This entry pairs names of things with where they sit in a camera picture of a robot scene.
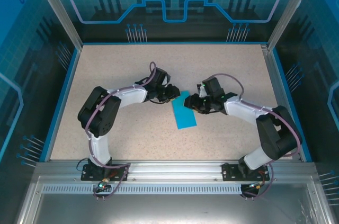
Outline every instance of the vent slot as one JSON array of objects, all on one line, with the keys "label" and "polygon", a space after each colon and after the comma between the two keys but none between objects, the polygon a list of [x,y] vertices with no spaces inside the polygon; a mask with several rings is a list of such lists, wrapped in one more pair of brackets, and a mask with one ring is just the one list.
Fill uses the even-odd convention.
[{"label": "vent slot", "polygon": [[[105,192],[109,194],[114,184]],[[44,194],[92,194],[95,184],[48,184]],[[123,184],[116,194],[241,194],[240,184]]]}]

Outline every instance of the blue paper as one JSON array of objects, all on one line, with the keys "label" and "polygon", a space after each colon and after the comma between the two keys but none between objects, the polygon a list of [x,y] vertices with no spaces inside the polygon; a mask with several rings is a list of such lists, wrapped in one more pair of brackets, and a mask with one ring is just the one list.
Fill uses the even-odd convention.
[{"label": "blue paper", "polygon": [[172,101],[174,117],[178,129],[197,126],[193,110],[184,106],[185,99],[189,95],[189,91],[182,91],[181,95]]}]

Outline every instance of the aluminum frame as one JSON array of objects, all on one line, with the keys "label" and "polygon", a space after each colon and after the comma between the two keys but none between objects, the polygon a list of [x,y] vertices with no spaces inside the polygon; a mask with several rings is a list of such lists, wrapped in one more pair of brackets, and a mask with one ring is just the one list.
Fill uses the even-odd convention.
[{"label": "aluminum frame", "polygon": [[72,21],[70,20],[61,0],[47,0],[51,5],[53,11],[55,12],[57,18],[61,22],[62,26],[64,27],[66,33],[68,34],[69,38],[71,39],[74,47],[78,50],[82,50],[82,40],[77,33],[75,27],[73,26]]},{"label": "aluminum frame", "polygon": [[278,23],[276,24],[269,41],[267,42],[268,50],[272,51],[280,37],[282,36],[284,30],[286,29],[288,23],[293,17],[295,11],[299,7],[301,0],[289,0],[284,12],[282,13]]},{"label": "aluminum frame", "polygon": [[[75,169],[78,161],[50,161],[38,163],[32,183],[26,195],[18,224],[33,223],[37,214],[42,189],[48,184],[79,185],[96,184],[80,181],[80,172]],[[138,162],[132,161],[128,179],[124,184],[244,184],[240,182],[223,182],[221,165],[225,162]],[[326,201],[314,163],[301,163],[283,160],[273,163],[275,184],[307,185],[310,205],[319,223],[335,223],[334,217]]]},{"label": "aluminum frame", "polygon": [[[285,106],[288,112],[290,114],[293,114],[291,105],[287,98],[286,91],[284,91],[284,85],[282,82],[282,78],[279,74],[278,65],[276,64],[273,51],[270,51],[266,45],[261,45],[261,49],[263,51],[264,59],[266,62],[266,67],[267,67],[267,70],[269,72],[270,79],[272,82],[272,87],[273,87],[274,95],[276,98],[276,102],[278,103],[278,105]],[[299,155],[303,162],[307,161],[302,147],[300,148]]]}]

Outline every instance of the metal profile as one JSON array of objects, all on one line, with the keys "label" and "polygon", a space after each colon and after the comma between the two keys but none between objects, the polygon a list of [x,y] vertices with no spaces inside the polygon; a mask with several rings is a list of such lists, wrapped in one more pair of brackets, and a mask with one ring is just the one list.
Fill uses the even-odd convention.
[{"label": "metal profile", "polygon": [[[239,194],[240,184],[223,182],[221,164],[224,162],[131,162],[128,180],[121,185],[120,194],[229,194],[233,190]],[[77,161],[51,161],[37,163],[32,184],[26,195],[19,224],[33,223],[43,194],[91,194],[95,183],[79,180],[80,172],[75,169]],[[278,161],[273,163],[274,184],[305,185],[309,203],[315,209],[320,223],[335,223],[326,201],[314,163]]]},{"label": "metal profile", "polygon": [[[264,59],[266,62],[267,70],[270,75],[270,79],[272,82],[272,87],[275,95],[275,99],[278,105],[283,105],[287,108],[288,112],[292,114],[292,109],[290,106],[290,103],[288,101],[286,92],[284,90],[282,78],[279,75],[278,65],[276,64],[276,61],[274,59],[274,55],[271,51],[268,50],[266,45],[261,45],[261,49],[263,51]],[[303,148],[300,148],[299,153],[301,159],[303,161],[306,161],[306,156],[304,153]]]},{"label": "metal profile", "polygon": [[267,42],[268,50],[272,51],[280,37],[282,36],[284,30],[286,29],[288,23],[293,17],[295,11],[297,10],[301,0],[289,0],[284,12],[282,13],[278,23],[276,24],[269,41]]},{"label": "metal profile", "polygon": [[61,3],[61,0],[47,0],[47,1],[51,5],[53,11],[55,12],[62,26],[64,27],[66,33],[68,34],[75,48],[78,51],[81,51],[83,43],[72,21],[70,20],[63,4]]}]

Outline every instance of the enclosure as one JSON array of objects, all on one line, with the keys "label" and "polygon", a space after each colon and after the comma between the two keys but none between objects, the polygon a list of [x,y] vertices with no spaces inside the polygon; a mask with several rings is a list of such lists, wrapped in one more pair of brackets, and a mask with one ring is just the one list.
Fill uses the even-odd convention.
[{"label": "enclosure", "polygon": [[[339,0],[0,1],[2,223],[337,222]],[[147,78],[151,61],[181,96],[119,110],[109,152],[131,165],[97,202],[78,113],[95,87]],[[285,106],[301,135],[261,198],[222,171],[260,145],[257,128],[184,109],[215,73],[239,79],[245,100]]]}]

